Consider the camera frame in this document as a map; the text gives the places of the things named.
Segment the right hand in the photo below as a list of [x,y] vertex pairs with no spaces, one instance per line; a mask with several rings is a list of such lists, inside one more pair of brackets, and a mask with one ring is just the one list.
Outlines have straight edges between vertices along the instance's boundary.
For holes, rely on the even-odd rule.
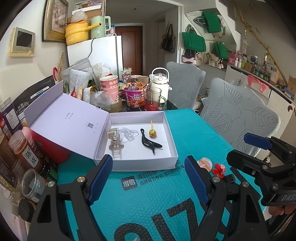
[[296,204],[286,206],[270,206],[268,212],[272,216],[291,214],[296,209]]

